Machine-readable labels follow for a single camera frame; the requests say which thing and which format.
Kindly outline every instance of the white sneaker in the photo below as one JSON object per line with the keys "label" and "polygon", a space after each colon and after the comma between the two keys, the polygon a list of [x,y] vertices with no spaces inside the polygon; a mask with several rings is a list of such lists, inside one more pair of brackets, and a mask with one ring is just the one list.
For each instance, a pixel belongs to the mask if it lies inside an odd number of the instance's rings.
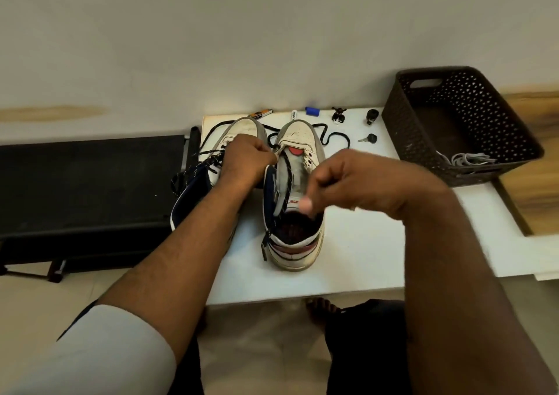
{"label": "white sneaker", "polygon": [[178,199],[171,211],[172,230],[178,227],[194,207],[198,205],[198,202],[215,186],[221,173],[225,148],[238,134],[250,134],[258,137],[264,143],[268,143],[264,126],[251,117],[239,118],[229,125],[212,150],[200,152],[200,154],[209,153],[210,156],[202,162],[193,165],[184,173],[178,174],[176,177],[180,177],[180,179],[173,179],[173,183],[177,181],[183,181],[184,183],[174,188]]}
{"label": "white sneaker", "polygon": [[324,214],[314,219],[299,212],[309,175],[325,159],[324,148],[311,124],[294,120],[276,137],[278,163],[264,175],[264,259],[283,270],[302,271],[318,257],[324,239]]}

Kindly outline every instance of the white wall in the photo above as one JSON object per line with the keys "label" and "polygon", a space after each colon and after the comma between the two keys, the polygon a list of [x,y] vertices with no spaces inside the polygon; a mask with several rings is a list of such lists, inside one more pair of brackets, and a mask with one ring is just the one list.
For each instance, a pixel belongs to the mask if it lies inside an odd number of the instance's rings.
{"label": "white wall", "polygon": [[180,133],[206,114],[375,105],[396,70],[559,80],[559,0],[0,0],[0,143]]}

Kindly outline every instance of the forearm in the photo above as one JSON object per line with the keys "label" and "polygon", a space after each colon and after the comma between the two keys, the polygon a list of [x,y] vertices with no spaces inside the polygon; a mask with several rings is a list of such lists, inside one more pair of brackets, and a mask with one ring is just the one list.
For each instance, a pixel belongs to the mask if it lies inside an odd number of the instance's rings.
{"label": "forearm", "polygon": [[177,361],[190,342],[247,190],[218,184],[154,252],[99,300],[148,322]]}
{"label": "forearm", "polygon": [[406,321],[415,390],[553,394],[555,381],[453,192],[427,195],[406,208]]}

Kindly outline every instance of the fingernail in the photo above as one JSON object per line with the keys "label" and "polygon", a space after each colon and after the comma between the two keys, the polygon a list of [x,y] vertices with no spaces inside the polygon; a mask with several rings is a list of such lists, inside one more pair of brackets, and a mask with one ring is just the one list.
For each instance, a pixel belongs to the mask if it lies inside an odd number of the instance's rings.
{"label": "fingernail", "polygon": [[299,201],[299,211],[309,215],[312,212],[312,201],[308,196],[303,196]]}

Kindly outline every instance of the floor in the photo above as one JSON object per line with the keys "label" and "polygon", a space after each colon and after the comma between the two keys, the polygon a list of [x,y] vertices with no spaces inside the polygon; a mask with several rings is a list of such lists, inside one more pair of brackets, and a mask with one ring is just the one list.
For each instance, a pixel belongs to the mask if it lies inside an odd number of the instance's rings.
{"label": "floor", "polygon": [[[0,277],[0,392],[123,272],[73,274],[60,284]],[[501,282],[559,379],[559,281],[537,282],[522,276]],[[402,299],[403,291],[328,298],[348,307],[372,297]],[[309,322],[301,300],[212,307],[199,345],[207,395],[326,393],[328,350],[320,331]]]}

